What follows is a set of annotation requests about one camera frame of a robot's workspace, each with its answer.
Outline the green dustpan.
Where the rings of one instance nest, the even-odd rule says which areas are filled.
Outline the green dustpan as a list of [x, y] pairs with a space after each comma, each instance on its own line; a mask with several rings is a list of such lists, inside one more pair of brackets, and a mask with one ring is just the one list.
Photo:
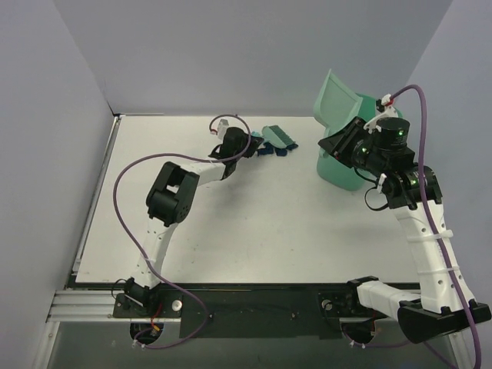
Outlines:
[[326, 133], [344, 128], [357, 115], [363, 98], [352, 91], [330, 69], [313, 107], [314, 119]]

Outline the green hand brush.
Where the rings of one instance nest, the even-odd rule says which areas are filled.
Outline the green hand brush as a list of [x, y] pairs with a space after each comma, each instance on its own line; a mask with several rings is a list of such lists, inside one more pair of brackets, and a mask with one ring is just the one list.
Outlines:
[[286, 148], [295, 141], [278, 125], [268, 125], [261, 129], [264, 141], [276, 148]]

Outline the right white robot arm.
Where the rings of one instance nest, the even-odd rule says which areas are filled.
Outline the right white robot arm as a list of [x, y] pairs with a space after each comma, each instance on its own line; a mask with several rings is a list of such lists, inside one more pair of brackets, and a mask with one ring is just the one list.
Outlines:
[[404, 336], [419, 344], [491, 319], [487, 304], [476, 301], [463, 276], [444, 221], [442, 193], [434, 172], [415, 160], [407, 146], [409, 121], [382, 118], [369, 125], [354, 118], [319, 146], [347, 168], [374, 176], [375, 190], [400, 223], [417, 269], [421, 292], [402, 292], [367, 277], [343, 296], [345, 309], [361, 314], [368, 308], [396, 320]]

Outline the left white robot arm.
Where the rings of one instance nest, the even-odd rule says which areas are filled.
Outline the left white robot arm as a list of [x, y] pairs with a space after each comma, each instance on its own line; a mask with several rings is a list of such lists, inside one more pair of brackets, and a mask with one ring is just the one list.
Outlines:
[[157, 286], [171, 237], [191, 211], [197, 188], [222, 181], [234, 173], [242, 158], [252, 157], [263, 143], [240, 128], [226, 128], [221, 143], [209, 159], [192, 160], [188, 165], [167, 161], [161, 167], [145, 200], [148, 230], [135, 271], [125, 283], [125, 296], [139, 315], [147, 317], [158, 307]]

